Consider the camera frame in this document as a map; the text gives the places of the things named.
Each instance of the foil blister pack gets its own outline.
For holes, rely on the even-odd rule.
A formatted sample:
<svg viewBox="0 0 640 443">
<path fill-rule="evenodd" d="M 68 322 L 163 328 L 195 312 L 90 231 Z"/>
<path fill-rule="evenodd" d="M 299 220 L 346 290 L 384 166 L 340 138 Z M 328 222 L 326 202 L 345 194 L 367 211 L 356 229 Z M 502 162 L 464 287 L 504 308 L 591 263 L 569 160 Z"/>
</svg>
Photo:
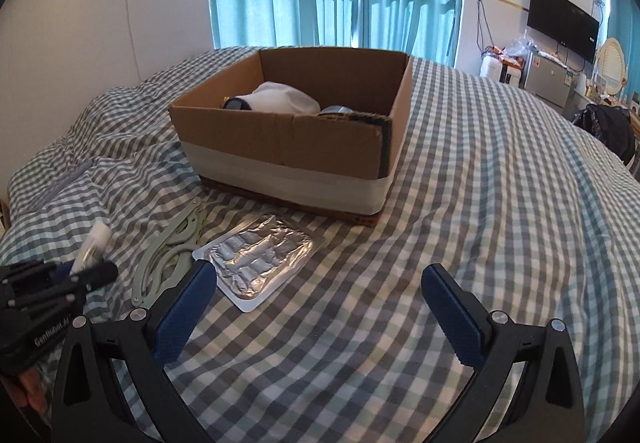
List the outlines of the foil blister pack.
<svg viewBox="0 0 640 443">
<path fill-rule="evenodd" d="M 243 312 L 257 308 L 297 274 L 322 237 L 274 214 L 242 222 L 193 252 L 209 261 L 218 287 Z"/>
</svg>

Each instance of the black bag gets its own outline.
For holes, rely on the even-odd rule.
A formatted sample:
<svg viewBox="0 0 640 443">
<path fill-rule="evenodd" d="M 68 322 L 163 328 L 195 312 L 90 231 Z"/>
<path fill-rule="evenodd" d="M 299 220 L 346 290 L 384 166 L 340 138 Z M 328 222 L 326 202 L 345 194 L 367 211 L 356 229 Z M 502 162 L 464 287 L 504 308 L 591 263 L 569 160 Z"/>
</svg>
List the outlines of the black bag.
<svg viewBox="0 0 640 443">
<path fill-rule="evenodd" d="M 595 136 L 626 165 L 636 152 L 629 110 L 621 107 L 587 104 L 573 119 L 574 126 Z"/>
</svg>

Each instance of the metal screw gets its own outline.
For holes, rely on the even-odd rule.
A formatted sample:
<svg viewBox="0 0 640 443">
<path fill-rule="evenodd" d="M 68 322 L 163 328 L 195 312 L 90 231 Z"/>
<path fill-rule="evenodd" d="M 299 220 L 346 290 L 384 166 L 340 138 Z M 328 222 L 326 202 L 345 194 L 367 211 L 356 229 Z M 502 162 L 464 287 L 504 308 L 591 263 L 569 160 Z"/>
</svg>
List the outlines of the metal screw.
<svg viewBox="0 0 640 443">
<path fill-rule="evenodd" d="M 135 308 L 131 313 L 129 313 L 129 318 L 131 318 L 131 320 L 142 320 L 144 317 L 146 317 L 146 309 L 144 308 Z"/>
<path fill-rule="evenodd" d="M 494 311 L 491 314 L 491 319 L 496 324 L 507 324 L 509 321 L 509 315 L 507 315 L 504 311 Z"/>
<path fill-rule="evenodd" d="M 85 324 L 86 324 L 86 318 L 85 318 L 85 317 L 82 317 L 82 316 L 79 316 L 79 317 L 74 318 L 74 321 L 73 321 L 73 322 L 71 322 L 71 325 L 72 325 L 74 328 L 81 328 L 81 327 L 82 327 L 82 326 L 84 326 Z"/>
<path fill-rule="evenodd" d="M 562 322 L 559 318 L 554 318 L 551 321 L 551 327 L 556 331 L 560 331 L 561 333 L 566 328 L 566 326 L 564 325 L 564 322 Z"/>
</svg>

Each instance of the wall-mounted tv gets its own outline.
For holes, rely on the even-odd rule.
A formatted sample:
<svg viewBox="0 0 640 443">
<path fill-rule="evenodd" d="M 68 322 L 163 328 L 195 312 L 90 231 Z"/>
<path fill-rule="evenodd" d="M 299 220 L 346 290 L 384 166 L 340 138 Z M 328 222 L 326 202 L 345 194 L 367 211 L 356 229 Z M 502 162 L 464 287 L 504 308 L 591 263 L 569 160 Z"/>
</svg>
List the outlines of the wall-mounted tv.
<svg viewBox="0 0 640 443">
<path fill-rule="evenodd" d="M 530 0 L 527 26 L 593 63 L 600 25 L 567 0 Z"/>
</svg>

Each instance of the plaid blanket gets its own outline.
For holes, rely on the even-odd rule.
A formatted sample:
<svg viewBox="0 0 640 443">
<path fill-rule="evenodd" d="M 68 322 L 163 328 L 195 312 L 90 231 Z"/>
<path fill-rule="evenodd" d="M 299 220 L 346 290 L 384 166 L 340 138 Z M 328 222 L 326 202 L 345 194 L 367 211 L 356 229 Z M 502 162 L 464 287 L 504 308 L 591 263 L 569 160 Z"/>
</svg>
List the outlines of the plaid blanket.
<svg viewBox="0 0 640 443">
<path fill-rule="evenodd" d="M 251 51 L 209 52 L 97 97 L 12 179 L 0 263 L 70 260 L 101 218 L 120 276 L 85 311 L 121 318 L 145 248 L 191 198 L 206 204 L 202 244 L 260 210 L 200 185 L 166 112 Z M 166 368 L 216 441 L 422 441 L 470 376 L 420 294 L 433 262 L 488 310 L 535 325 L 565 320 L 589 441 L 638 383 L 640 186 L 525 92 L 415 60 L 408 133 L 378 226 L 280 213 L 321 233 L 323 248 L 252 313 L 217 291 Z M 50 380 L 57 356 L 42 364 Z M 126 369 L 118 375 L 140 426 L 157 435 Z M 497 428 L 517 378 L 516 369 L 483 434 Z"/>
</svg>

